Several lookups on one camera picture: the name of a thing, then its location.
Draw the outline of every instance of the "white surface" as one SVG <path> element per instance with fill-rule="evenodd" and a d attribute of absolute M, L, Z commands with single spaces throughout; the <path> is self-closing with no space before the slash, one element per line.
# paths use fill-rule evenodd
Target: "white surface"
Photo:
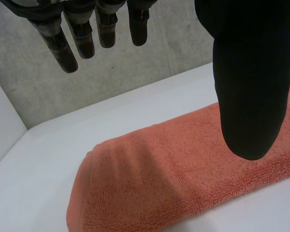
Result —
<path fill-rule="evenodd" d="M 74 177 L 95 144 L 217 101 L 212 64 L 45 122 L 0 162 L 0 232 L 67 232 Z M 290 179 L 166 232 L 290 232 Z"/>
<path fill-rule="evenodd" d="M 0 87 L 0 160 L 27 131 Z"/>

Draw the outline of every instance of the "robotic hand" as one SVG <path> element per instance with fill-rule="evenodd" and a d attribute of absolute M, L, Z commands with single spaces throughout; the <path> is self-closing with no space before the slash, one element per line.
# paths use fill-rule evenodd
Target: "robotic hand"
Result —
<path fill-rule="evenodd" d="M 96 11 L 101 46 L 115 45 L 116 12 L 126 0 L 0 0 L 14 14 L 24 17 L 38 30 L 58 64 L 66 73 L 78 69 L 77 61 L 61 29 L 61 13 L 68 22 L 81 58 L 94 56 L 89 19 Z M 128 0 L 132 41 L 141 46 L 147 40 L 149 8 L 157 0 Z"/>
<path fill-rule="evenodd" d="M 91 26 L 96 10 L 100 43 L 115 44 L 116 11 L 125 0 L 0 0 L 27 18 L 64 71 L 77 62 L 62 33 L 67 19 L 82 58 L 94 55 Z M 148 9 L 156 0 L 128 0 L 133 43 L 147 38 Z M 221 128 L 236 155 L 262 158 L 285 117 L 290 87 L 290 0 L 195 0 L 199 21 L 214 37 L 213 69 Z"/>

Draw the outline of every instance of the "rubber fingertip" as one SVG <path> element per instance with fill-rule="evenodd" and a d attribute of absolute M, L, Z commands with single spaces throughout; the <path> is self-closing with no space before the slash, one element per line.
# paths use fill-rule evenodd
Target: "rubber fingertip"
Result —
<path fill-rule="evenodd" d="M 95 55 L 95 46 L 91 34 L 85 37 L 75 38 L 75 44 L 81 58 L 90 59 Z"/>
<path fill-rule="evenodd" d="M 147 22 L 130 22 L 132 42 L 135 46 L 142 46 L 147 41 Z"/>

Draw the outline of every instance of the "terry cloth texture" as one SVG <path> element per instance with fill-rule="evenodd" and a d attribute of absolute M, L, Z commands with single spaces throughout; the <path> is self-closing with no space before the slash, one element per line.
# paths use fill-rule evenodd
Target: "terry cloth texture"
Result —
<path fill-rule="evenodd" d="M 82 162 L 69 232 L 153 232 L 290 176 L 290 94 L 279 136 L 258 161 L 234 155 L 217 104 L 97 145 Z"/>

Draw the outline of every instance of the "gray wall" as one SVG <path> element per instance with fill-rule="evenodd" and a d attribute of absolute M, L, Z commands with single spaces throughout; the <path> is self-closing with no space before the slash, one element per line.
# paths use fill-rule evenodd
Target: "gray wall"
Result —
<path fill-rule="evenodd" d="M 66 74 L 35 28 L 0 3 L 0 85 L 27 128 L 212 60 L 213 39 L 197 20 L 194 0 L 159 0 L 142 47 L 131 42 L 127 7 L 117 16 L 111 49 L 100 46 L 91 17 L 96 55 L 90 60 L 79 57 L 63 20 L 79 64 L 76 73 Z"/>

